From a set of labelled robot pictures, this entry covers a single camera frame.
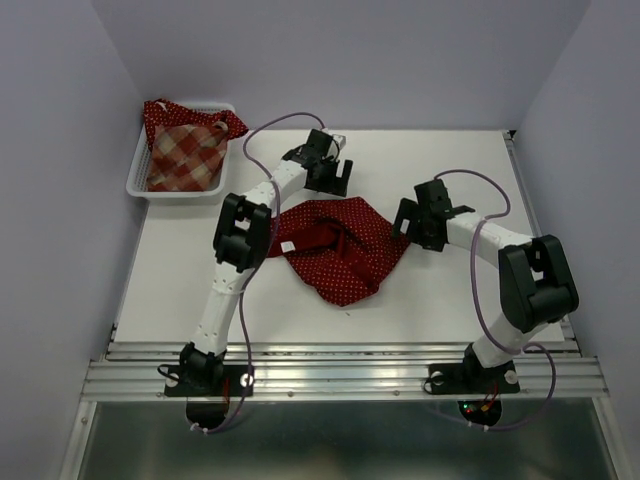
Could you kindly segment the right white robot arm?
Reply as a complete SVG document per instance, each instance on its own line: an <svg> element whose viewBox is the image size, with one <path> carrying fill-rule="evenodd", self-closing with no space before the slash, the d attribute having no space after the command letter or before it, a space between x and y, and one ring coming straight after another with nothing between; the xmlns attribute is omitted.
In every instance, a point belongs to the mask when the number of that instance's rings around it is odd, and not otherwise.
<svg viewBox="0 0 640 480"><path fill-rule="evenodd" d="M432 395L517 393L514 365L532 338L575 311L579 295L560 240L533 237L494 224L468 206L454 206L444 182L415 186L415 199L401 200L392 234L425 250L447 245L465 249L470 259L494 266L499 277L501 312L483 323L482 336L458 363L432 364L424 381Z"/></svg>

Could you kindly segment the red polka dot skirt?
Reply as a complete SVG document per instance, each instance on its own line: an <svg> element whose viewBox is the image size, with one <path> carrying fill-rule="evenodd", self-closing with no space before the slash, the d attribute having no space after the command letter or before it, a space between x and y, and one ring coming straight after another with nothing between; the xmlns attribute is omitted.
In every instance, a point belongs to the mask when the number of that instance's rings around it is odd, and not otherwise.
<svg viewBox="0 0 640 480"><path fill-rule="evenodd" d="M326 302L345 307L379 291L410 245L361 197L308 200L272 222L268 256L283 257Z"/></svg>

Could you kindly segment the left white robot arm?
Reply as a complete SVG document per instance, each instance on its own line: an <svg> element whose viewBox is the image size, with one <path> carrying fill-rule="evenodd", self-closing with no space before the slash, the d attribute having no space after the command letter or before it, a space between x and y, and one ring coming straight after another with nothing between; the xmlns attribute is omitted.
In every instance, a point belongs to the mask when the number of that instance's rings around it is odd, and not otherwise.
<svg viewBox="0 0 640 480"><path fill-rule="evenodd" d="M246 282L271 248L283 201L300 190L344 197L353 162L340 161L346 137L312 129L306 141L289 150L267 179L243 194L228 194L213 238L216 267L204 313L179 355L172 395L218 396L231 320Z"/></svg>

